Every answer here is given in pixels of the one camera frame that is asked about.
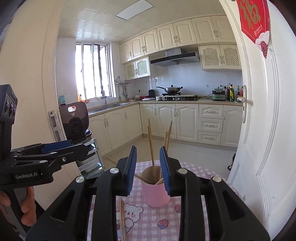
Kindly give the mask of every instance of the window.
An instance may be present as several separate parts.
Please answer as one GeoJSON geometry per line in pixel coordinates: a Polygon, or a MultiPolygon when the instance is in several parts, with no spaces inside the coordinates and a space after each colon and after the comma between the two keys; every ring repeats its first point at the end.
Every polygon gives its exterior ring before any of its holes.
{"type": "Polygon", "coordinates": [[[82,100],[112,96],[108,45],[76,43],[75,72],[77,92],[82,100]]]}

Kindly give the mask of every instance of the tile floor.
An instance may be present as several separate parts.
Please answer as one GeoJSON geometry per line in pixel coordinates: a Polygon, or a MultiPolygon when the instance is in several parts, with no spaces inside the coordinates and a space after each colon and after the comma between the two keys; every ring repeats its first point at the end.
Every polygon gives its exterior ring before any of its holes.
{"type": "MultiPolygon", "coordinates": [[[[111,155],[112,158],[118,160],[120,158],[128,156],[131,146],[137,147],[137,162],[150,161],[150,147],[147,137],[135,141],[130,146],[111,155]]],[[[163,145],[162,140],[153,139],[153,151],[155,160],[159,160],[159,149],[163,145]]],[[[227,170],[227,166],[231,165],[232,156],[235,152],[227,150],[218,150],[205,147],[184,145],[171,142],[169,146],[169,157],[178,159],[180,162],[187,162],[204,169],[209,169],[218,175],[228,178],[230,171],[227,170]]],[[[109,169],[114,166],[113,163],[104,158],[105,169],[109,169]]]]}

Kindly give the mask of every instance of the round table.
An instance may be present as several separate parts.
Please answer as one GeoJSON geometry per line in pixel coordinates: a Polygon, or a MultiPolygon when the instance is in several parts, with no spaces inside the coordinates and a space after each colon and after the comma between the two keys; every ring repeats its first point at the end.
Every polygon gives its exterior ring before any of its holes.
{"type": "MultiPolygon", "coordinates": [[[[182,167],[194,172],[197,176],[210,179],[217,175],[216,173],[197,167],[193,164],[180,163],[182,167]]],[[[136,164],[136,174],[140,174],[141,170],[151,166],[151,161],[139,162],[136,164]]],[[[160,162],[155,161],[155,165],[159,166],[160,162]]],[[[239,196],[238,192],[231,187],[232,190],[239,196]]],[[[117,219],[117,235],[121,241],[119,203],[121,197],[116,197],[116,219],[117,219]]],[[[133,188],[129,196],[122,197],[124,201],[125,212],[125,227],[127,241],[171,241],[179,240],[180,229],[180,211],[181,197],[171,197],[167,205],[163,207],[151,207],[144,202],[144,197],[141,195],[141,181],[137,178],[133,180],[133,188]]],[[[92,205],[89,215],[89,227],[87,240],[91,240],[91,224],[93,218],[95,196],[92,199],[92,205]]],[[[202,206],[204,211],[205,221],[205,237],[210,240],[208,217],[205,199],[202,196],[202,206]]]]}

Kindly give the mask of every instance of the pink cup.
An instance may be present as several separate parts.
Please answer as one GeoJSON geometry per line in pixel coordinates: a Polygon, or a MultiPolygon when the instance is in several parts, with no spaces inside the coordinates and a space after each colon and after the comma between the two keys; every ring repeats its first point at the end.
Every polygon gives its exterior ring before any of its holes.
{"type": "MultiPolygon", "coordinates": [[[[155,166],[156,173],[159,173],[160,166],[155,166]]],[[[153,172],[152,166],[145,168],[141,171],[140,176],[153,183],[153,172]]],[[[161,207],[166,205],[170,201],[170,196],[165,190],[164,183],[158,185],[147,184],[143,181],[142,183],[142,195],[144,196],[145,202],[152,207],[161,207]]]]}

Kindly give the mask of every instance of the green bottle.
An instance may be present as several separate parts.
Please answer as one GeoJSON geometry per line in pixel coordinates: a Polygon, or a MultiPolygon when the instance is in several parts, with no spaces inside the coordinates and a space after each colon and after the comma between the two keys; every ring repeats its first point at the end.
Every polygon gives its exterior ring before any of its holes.
{"type": "Polygon", "coordinates": [[[234,101],[234,88],[230,85],[230,101],[234,101]]]}

